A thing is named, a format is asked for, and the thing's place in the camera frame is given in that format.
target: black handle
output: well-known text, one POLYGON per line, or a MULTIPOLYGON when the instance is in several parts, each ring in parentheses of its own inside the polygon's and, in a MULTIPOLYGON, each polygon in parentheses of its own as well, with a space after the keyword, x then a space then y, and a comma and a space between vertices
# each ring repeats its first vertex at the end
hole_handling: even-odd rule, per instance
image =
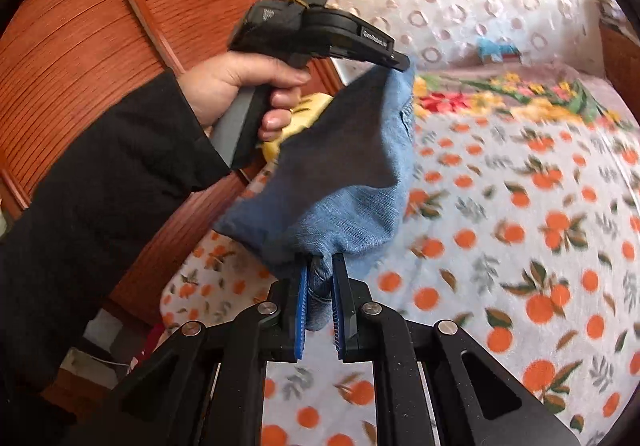
POLYGON ((270 84, 243 86, 214 125, 209 140, 230 169, 250 164, 262 118, 271 108, 271 90, 270 84))

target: yellow plush toy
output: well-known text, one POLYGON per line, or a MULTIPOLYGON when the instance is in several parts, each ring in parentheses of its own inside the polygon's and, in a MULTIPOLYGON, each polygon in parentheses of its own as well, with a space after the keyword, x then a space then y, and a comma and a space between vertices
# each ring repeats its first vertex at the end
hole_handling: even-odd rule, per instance
POLYGON ((329 105, 333 97, 326 93, 312 93, 305 95, 300 104, 291 110, 291 124, 282 130, 282 135, 276 140, 262 144, 262 155, 267 162, 271 162, 280 153, 280 144, 292 135, 310 127, 324 109, 329 105))

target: hand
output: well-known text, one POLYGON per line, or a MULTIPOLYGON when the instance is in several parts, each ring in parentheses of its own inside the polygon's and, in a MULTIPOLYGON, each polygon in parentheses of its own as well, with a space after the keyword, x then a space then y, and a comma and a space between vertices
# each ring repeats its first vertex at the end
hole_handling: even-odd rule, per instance
POLYGON ((271 106, 262 118, 258 136, 263 141, 279 137, 291 122, 291 108, 300 102, 300 86, 311 75, 261 54, 226 52, 197 64, 178 78, 182 93, 203 127, 219 119, 238 95, 241 86, 271 84, 271 106))

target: blue fabric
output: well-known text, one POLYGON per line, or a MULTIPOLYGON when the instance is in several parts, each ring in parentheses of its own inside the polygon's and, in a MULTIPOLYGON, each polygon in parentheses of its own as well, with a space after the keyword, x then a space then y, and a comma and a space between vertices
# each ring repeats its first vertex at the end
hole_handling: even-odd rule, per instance
POLYGON ((252 250, 278 278, 311 255, 306 328, 331 317, 332 255, 363 278, 399 228, 412 178, 414 66, 381 66, 340 90, 319 119, 286 140, 264 190, 214 229, 252 250))

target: finger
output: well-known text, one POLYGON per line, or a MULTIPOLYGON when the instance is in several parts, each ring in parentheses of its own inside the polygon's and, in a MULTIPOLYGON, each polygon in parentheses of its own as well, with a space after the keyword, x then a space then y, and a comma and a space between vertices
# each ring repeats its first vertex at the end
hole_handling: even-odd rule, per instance
POLYGON ((282 130, 267 131, 267 130, 264 130, 262 128, 260 128, 258 130, 258 137, 260 137, 260 140, 265 141, 265 142, 274 141, 280 135, 282 135, 282 130))
POLYGON ((269 83, 278 88, 292 88, 311 79, 311 74, 306 68, 298 70, 283 61, 262 54, 227 52, 224 57, 229 59, 228 64, 219 68, 223 68, 228 82, 234 86, 269 83))
POLYGON ((300 87, 278 88, 271 93, 271 106, 290 110, 300 104, 300 87))
POLYGON ((281 130, 291 124, 291 112, 289 110, 270 110, 262 118, 262 128, 265 131, 281 130))

